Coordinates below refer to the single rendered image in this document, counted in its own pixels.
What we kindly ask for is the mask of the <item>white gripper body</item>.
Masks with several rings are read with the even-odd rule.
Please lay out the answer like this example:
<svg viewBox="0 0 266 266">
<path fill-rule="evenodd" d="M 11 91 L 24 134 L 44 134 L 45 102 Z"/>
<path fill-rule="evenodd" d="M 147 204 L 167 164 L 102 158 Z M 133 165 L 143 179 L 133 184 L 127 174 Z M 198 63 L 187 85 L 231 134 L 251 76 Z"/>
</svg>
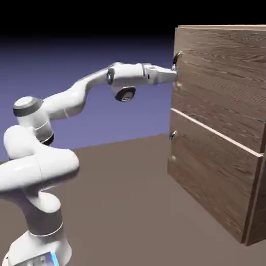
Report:
<svg viewBox="0 0 266 266">
<path fill-rule="evenodd" d="M 160 66 L 155 66 L 155 84 L 175 83 L 178 76 L 178 71 L 167 69 Z"/>
</svg>

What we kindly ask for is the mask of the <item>long curved metal handle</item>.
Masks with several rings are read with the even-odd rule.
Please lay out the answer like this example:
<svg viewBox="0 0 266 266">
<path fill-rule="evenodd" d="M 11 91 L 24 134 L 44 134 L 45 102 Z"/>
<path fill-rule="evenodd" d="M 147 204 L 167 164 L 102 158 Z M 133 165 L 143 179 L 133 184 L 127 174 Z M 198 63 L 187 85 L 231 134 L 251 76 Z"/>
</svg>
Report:
<svg viewBox="0 0 266 266">
<path fill-rule="evenodd" d="M 182 57 L 182 54 L 183 54 L 183 51 L 182 50 L 180 50 L 180 51 L 178 51 L 176 54 L 175 54 L 175 56 L 174 56 L 174 58 L 173 58 L 173 61 L 172 61 L 172 68 L 171 68 L 171 70 L 173 71 L 173 72 L 175 72 L 175 80 L 172 82 L 172 86 L 173 87 L 176 87 L 177 86 L 177 78 L 178 78 L 178 73 L 179 73 L 179 70 L 178 70 L 178 59 L 180 59 L 181 57 Z"/>
</svg>

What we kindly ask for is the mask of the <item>large wooden cabinet door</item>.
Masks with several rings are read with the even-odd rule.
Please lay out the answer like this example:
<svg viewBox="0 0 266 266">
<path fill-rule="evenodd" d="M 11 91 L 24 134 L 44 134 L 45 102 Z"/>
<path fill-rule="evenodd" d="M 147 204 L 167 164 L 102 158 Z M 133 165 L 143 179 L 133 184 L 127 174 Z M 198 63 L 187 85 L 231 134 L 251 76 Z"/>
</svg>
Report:
<svg viewBox="0 0 266 266">
<path fill-rule="evenodd" d="M 171 106 L 251 150 L 266 145 L 266 25 L 176 29 Z"/>
</svg>

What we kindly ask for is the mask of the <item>brown wooden cabinet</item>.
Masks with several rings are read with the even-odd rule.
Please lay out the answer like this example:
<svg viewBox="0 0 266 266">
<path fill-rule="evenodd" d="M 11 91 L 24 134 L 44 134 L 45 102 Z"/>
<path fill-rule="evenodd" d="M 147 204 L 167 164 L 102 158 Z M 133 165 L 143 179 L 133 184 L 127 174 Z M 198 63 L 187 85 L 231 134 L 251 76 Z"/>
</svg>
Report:
<svg viewBox="0 0 266 266">
<path fill-rule="evenodd" d="M 168 173 L 238 242 L 266 240 L 266 25 L 180 25 Z"/>
</svg>

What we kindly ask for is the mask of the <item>small wooden cabinet door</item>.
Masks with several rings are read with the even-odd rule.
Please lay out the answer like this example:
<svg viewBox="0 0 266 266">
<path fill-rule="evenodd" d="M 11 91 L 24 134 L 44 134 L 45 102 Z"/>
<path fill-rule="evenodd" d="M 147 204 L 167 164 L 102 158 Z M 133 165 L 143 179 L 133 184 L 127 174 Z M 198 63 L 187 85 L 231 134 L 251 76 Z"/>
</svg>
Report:
<svg viewBox="0 0 266 266">
<path fill-rule="evenodd" d="M 238 242 L 266 240 L 266 157 L 172 109 L 174 130 L 169 174 Z"/>
</svg>

